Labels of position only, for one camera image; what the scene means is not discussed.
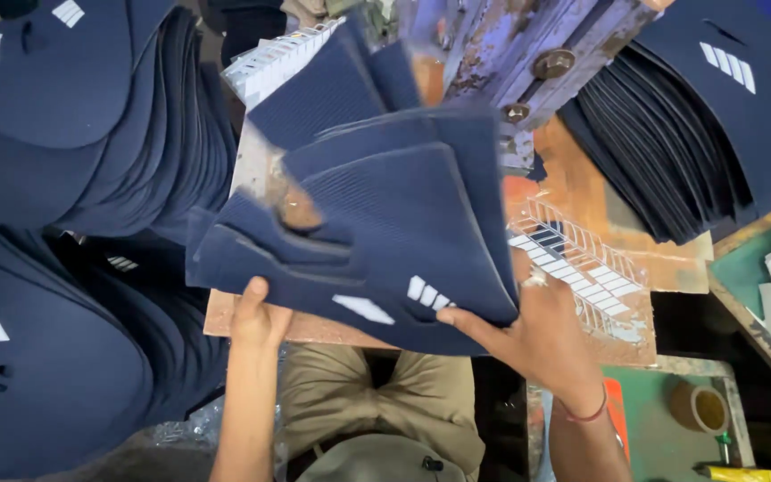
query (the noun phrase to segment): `red thread bracelet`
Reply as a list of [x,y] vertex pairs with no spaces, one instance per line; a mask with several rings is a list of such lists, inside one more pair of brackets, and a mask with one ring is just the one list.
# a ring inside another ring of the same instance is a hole
[[602,386],[602,405],[600,405],[600,409],[597,410],[596,413],[591,415],[590,417],[580,418],[576,415],[573,415],[570,412],[570,409],[567,408],[567,406],[561,402],[561,407],[564,409],[564,414],[567,416],[567,421],[569,422],[593,422],[594,420],[597,420],[602,413],[605,411],[605,404],[608,402],[608,393],[605,391],[605,383]]

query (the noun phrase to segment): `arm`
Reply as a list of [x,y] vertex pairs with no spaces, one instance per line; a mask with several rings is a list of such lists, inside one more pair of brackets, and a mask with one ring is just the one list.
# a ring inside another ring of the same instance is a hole
[[[437,318],[555,395],[549,452],[559,482],[631,481],[624,450],[605,410],[602,371],[588,353],[570,286],[552,276],[546,277],[546,286],[526,286],[530,259],[521,249],[511,255],[522,288],[519,318],[510,328],[498,329],[457,308],[444,308]],[[571,421],[593,418],[601,410],[595,420]]]
[[268,286],[253,278],[236,303],[220,446],[210,482],[273,480],[278,345],[293,312],[263,303]]

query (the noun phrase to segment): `person's left hand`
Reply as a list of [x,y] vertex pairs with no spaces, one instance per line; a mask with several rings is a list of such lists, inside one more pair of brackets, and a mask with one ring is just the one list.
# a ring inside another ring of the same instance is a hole
[[278,350],[293,310],[264,303],[268,292],[266,279],[255,276],[237,298],[230,327],[231,345],[244,345],[247,350]]

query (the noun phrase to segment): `hand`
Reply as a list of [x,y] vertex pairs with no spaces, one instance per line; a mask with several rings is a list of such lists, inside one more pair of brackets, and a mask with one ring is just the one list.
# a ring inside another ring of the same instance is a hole
[[547,276],[545,287],[524,287],[531,260],[518,248],[512,248],[510,256],[521,289],[519,317],[509,328],[496,328],[458,308],[443,308],[436,317],[467,334],[526,379],[547,388],[573,415],[593,415],[605,397],[602,372],[588,353],[570,286]]
[[290,325],[293,310],[264,303],[268,292],[266,279],[255,276],[236,299],[230,326],[231,345],[244,345],[247,350],[253,351],[278,351],[278,345]]

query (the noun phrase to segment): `person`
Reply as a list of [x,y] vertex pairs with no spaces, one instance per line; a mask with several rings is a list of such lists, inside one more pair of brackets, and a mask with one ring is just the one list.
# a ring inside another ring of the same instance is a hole
[[[553,393],[549,452],[559,482],[631,481],[570,287],[551,276],[545,285],[527,281],[535,274],[529,258],[519,249],[511,255],[521,290],[509,328],[453,307],[437,319]],[[278,346],[292,311],[264,303],[267,291],[255,277],[236,306],[211,482],[273,479]],[[468,357],[401,352],[391,381],[373,389],[361,349],[292,345],[280,385],[288,480],[477,480],[484,443]]]

